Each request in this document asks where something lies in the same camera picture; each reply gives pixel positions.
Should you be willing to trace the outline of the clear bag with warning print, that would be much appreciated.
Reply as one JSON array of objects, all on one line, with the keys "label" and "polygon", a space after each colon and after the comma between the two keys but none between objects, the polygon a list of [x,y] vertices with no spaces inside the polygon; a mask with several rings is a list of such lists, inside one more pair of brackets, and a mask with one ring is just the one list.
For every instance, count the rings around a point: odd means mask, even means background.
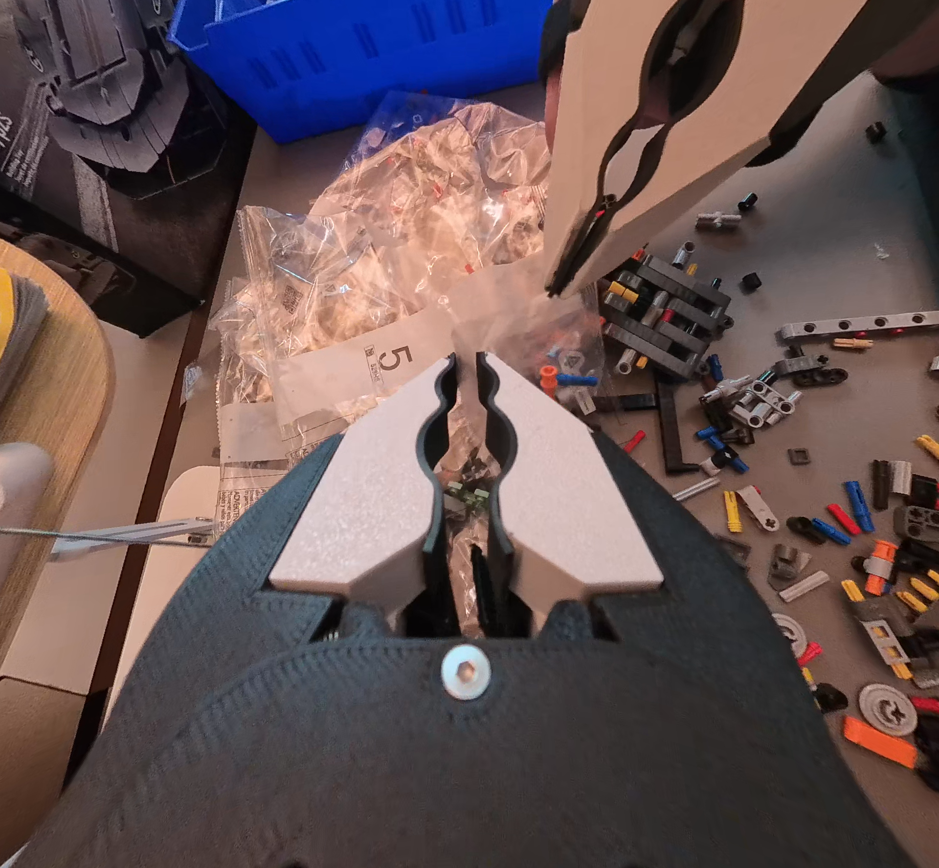
[{"label": "clear bag with warning print", "polygon": [[282,425],[273,401],[221,406],[216,533],[225,532],[306,455],[349,424],[350,418],[335,409]]}]

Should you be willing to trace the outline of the wooden book stand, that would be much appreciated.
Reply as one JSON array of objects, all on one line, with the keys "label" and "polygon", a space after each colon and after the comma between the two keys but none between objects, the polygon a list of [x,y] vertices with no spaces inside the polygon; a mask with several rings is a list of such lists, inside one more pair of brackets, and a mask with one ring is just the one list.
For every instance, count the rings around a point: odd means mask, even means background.
[{"label": "wooden book stand", "polygon": [[2,268],[37,282],[49,315],[2,407],[2,443],[27,442],[53,461],[30,526],[59,530],[111,409],[112,349],[88,305],[50,268],[2,242]]}]

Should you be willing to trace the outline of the black L-shaped lego beam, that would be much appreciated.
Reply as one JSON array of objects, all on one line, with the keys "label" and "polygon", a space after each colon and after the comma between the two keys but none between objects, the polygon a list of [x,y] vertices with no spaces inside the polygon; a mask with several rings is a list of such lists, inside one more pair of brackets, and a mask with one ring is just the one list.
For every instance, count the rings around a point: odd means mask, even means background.
[{"label": "black L-shaped lego beam", "polygon": [[593,404],[600,413],[638,415],[655,413],[664,469],[667,475],[690,475],[699,471],[698,464],[684,460],[678,411],[675,401],[677,382],[661,372],[651,374],[651,385],[644,392],[624,395],[599,393]]}]

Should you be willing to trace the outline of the tan cardboard box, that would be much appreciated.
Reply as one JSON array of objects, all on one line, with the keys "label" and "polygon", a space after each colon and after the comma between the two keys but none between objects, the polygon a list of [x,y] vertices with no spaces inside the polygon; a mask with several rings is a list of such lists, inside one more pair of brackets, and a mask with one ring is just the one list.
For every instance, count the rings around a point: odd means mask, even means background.
[{"label": "tan cardboard box", "polygon": [[1,679],[1,862],[29,839],[62,793],[73,746],[100,701],[68,690]]}]

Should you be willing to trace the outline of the small clear lego bag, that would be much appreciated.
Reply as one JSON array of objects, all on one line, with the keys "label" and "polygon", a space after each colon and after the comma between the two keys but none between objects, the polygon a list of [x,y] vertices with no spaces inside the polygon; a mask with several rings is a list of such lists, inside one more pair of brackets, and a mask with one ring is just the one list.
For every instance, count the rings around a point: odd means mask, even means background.
[{"label": "small clear lego bag", "polygon": [[440,297],[452,321],[457,398],[448,416],[449,449],[437,466],[445,493],[448,567],[460,631],[483,635],[472,549],[487,550],[487,493],[499,464],[486,446],[487,415],[478,397],[476,353],[490,352],[540,389],[541,369],[598,377],[603,359],[596,295],[570,300],[499,295],[465,285]]}]

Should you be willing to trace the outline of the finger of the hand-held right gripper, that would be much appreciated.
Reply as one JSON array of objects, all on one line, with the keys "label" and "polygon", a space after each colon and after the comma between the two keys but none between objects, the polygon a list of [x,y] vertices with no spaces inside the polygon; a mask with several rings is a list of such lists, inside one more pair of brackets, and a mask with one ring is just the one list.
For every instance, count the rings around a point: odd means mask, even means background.
[{"label": "finger of the hand-held right gripper", "polygon": [[571,291],[626,257],[769,145],[868,0],[680,0],[645,56],[640,109],[610,143]]},{"label": "finger of the hand-held right gripper", "polygon": [[572,285],[578,236],[604,195],[604,156],[640,109],[651,41],[680,0],[572,0],[546,203],[546,290]]}]

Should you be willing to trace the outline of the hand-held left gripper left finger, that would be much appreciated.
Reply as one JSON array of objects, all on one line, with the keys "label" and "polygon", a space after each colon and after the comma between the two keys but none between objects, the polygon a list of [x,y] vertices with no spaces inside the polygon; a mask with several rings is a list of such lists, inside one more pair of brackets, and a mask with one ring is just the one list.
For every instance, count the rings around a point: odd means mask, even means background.
[{"label": "hand-held left gripper left finger", "polygon": [[408,635],[458,635],[444,492],[455,355],[440,358],[341,436],[268,580],[369,604]]}]

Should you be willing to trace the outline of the long light grey lego beam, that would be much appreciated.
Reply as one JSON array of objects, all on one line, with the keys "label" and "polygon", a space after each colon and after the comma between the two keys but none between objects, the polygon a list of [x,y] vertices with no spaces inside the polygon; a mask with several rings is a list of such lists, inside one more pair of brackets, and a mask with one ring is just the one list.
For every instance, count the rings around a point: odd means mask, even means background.
[{"label": "long light grey lego beam", "polygon": [[826,338],[871,339],[915,331],[936,332],[938,311],[879,313],[869,316],[792,322],[778,330],[783,344],[816,341]]}]

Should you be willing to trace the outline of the pile of loose lego pieces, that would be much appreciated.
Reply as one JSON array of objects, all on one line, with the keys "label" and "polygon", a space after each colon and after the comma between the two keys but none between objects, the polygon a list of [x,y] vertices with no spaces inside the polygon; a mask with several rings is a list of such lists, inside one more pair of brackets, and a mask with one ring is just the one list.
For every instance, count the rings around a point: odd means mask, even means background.
[{"label": "pile of loose lego pieces", "polygon": [[[792,322],[937,310],[937,238],[881,95],[839,96],[800,146],[691,210],[698,280],[734,325],[677,382],[679,497],[768,603],[841,745],[937,792],[937,331],[783,344]],[[699,399],[773,370],[803,395],[751,429]]]}]

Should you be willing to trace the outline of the dark lego set box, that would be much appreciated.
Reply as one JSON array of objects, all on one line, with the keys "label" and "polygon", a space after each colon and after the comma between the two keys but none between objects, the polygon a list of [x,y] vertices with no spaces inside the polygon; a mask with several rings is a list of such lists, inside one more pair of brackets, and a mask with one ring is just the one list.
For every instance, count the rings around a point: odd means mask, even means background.
[{"label": "dark lego set box", "polygon": [[178,1],[1,0],[2,239],[139,337],[210,298],[254,136]]}]

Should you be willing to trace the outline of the crumpled clear lego bag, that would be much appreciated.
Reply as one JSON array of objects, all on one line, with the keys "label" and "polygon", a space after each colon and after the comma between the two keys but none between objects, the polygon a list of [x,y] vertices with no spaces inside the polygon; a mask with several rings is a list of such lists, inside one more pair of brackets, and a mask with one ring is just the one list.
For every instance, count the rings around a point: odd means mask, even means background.
[{"label": "crumpled clear lego bag", "polygon": [[542,250],[545,123],[490,101],[392,90],[311,215],[348,212],[381,244],[436,251],[469,271]]}]

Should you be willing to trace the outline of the yellow-edged instruction booklet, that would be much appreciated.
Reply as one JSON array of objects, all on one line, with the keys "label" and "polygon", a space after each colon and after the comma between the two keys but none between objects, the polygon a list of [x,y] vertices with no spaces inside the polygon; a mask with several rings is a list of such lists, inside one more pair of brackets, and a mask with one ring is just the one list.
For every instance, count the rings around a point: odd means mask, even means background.
[{"label": "yellow-edged instruction booklet", "polygon": [[35,281],[1,269],[1,402],[21,378],[49,302]]}]

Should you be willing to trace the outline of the clear bag with number strip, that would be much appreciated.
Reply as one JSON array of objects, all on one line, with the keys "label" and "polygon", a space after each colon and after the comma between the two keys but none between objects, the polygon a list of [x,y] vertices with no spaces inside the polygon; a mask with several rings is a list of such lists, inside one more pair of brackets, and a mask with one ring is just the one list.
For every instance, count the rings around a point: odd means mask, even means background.
[{"label": "clear bag with number strip", "polygon": [[469,382],[476,352],[531,324],[539,217],[512,200],[442,216],[239,210],[247,278],[210,322],[223,459],[315,445],[451,354]]}]

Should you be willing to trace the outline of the grey lego frame assembly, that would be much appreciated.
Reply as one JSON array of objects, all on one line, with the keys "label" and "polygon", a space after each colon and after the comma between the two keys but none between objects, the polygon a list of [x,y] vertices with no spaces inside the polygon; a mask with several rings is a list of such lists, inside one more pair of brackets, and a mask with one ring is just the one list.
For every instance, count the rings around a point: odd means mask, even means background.
[{"label": "grey lego frame assembly", "polygon": [[701,375],[715,338],[734,325],[720,279],[698,280],[695,251],[691,241],[671,259],[641,249],[597,282],[602,334],[620,351],[617,374],[651,369],[690,381]]}]

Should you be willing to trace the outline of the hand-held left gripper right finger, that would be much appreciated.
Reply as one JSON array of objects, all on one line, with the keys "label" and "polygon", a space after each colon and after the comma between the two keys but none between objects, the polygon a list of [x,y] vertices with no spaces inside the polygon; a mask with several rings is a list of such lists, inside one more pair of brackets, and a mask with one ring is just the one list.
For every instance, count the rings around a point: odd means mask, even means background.
[{"label": "hand-held left gripper right finger", "polygon": [[664,575],[600,434],[493,353],[477,353],[489,496],[487,633],[527,635],[559,603],[657,591]]}]

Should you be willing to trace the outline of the light grey lego connector cluster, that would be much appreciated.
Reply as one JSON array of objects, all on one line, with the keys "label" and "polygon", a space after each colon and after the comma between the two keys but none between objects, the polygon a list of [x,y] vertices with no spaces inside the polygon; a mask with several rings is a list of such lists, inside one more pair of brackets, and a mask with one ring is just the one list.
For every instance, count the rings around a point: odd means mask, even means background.
[{"label": "light grey lego connector cluster", "polygon": [[720,407],[738,424],[760,429],[792,416],[803,393],[781,381],[771,369],[759,376],[725,378],[705,392],[698,403],[708,410]]}]

